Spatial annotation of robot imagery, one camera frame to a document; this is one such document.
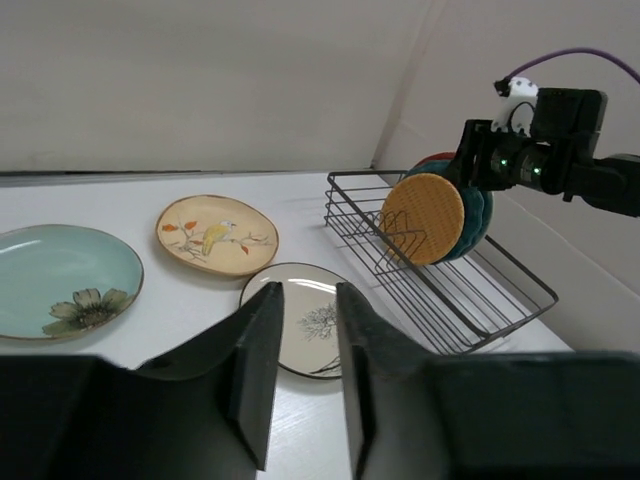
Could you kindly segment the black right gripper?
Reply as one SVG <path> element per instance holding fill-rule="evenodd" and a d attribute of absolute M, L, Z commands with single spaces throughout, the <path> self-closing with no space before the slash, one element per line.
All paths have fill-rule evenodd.
<path fill-rule="evenodd" d="M 459 189 L 561 194 L 574 165 L 593 164 L 607 103 L 599 90 L 541 88 L 510 106 L 504 126 L 468 120 L 447 179 Z"/>

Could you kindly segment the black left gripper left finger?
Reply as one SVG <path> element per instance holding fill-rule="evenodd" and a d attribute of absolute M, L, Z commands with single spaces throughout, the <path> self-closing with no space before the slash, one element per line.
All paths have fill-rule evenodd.
<path fill-rule="evenodd" d="M 137 369 L 88 355 L 1 359 L 5 479 L 253 479 L 266 466 L 284 289 Z"/>

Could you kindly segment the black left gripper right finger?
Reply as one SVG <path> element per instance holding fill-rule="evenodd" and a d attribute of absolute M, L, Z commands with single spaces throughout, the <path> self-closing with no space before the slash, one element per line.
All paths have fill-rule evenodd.
<path fill-rule="evenodd" d="M 355 479 L 635 479 L 639 358 L 439 356 L 336 291 Z"/>

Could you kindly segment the dark teal scalloped plate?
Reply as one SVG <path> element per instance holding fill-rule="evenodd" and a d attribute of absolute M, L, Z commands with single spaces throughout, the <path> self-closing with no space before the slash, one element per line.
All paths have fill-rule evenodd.
<path fill-rule="evenodd" d="M 406 177 L 421 173 L 443 174 L 451 161 L 433 161 L 418 168 L 413 166 L 407 171 Z M 485 237 L 493 216 L 494 199 L 491 192 L 468 187 L 460 189 L 459 194 L 465 215 L 462 233 L 452 250 L 439 262 L 457 260 L 473 250 Z"/>

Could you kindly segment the cream tree plate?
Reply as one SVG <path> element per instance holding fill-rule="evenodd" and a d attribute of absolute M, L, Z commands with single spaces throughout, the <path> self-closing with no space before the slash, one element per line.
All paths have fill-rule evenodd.
<path fill-rule="evenodd" d="M 245 284 L 244 304 L 269 282 L 282 284 L 284 317 L 279 365 L 314 380 L 342 376 L 337 332 L 336 285 L 344 278 L 320 266 L 300 262 L 271 265 Z"/>

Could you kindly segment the red teal flower plate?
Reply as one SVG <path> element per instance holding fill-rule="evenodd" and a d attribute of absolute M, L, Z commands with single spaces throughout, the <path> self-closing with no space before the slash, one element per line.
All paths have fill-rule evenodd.
<path fill-rule="evenodd" d="M 414 165 L 414 167 L 418 168 L 418 167 L 421 167 L 422 165 L 424 165 L 425 163 L 429 163 L 429 162 L 433 162 L 433 161 L 449 162 L 449 161 L 453 160 L 454 158 L 455 158 L 455 153 L 454 152 L 439 152 L 439 153 L 435 153 L 435 154 L 432 154 L 432 155 L 429 155 L 429 156 L 423 158 L 422 160 L 417 162 Z"/>

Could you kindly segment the woven bamboo plate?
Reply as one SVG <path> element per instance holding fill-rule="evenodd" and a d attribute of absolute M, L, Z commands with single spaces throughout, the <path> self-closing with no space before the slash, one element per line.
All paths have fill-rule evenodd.
<path fill-rule="evenodd" d="M 424 266 L 453 249 L 464 221 L 458 190 L 439 175 L 419 173 L 392 188 L 381 208 L 379 229 L 411 263 Z"/>

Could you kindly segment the beige bird plate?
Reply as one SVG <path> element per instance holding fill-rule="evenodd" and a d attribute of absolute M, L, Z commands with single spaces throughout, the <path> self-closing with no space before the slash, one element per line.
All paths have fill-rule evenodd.
<path fill-rule="evenodd" d="M 274 260 L 279 233 L 262 212 L 219 195 L 174 201 L 159 215 L 156 238 L 173 258 L 217 275 L 252 275 Z"/>

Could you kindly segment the light green flower plate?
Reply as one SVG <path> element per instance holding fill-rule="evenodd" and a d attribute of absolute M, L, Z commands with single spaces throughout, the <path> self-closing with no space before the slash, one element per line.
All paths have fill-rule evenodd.
<path fill-rule="evenodd" d="M 1 234 L 1 337 L 58 341 L 122 315 L 139 296 L 143 262 L 101 230 L 33 225 Z"/>

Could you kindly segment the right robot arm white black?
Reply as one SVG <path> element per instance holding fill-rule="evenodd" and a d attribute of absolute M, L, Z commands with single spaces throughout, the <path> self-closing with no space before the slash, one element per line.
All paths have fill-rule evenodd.
<path fill-rule="evenodd" d="M 594 155 L 607 103 L 604 92 L 591 89 L 512 92 L 496 119 L 465 123 L 445 177 L 458 188 L 504 191 L 522 186 L 638 217 L 638 156 Z"/>

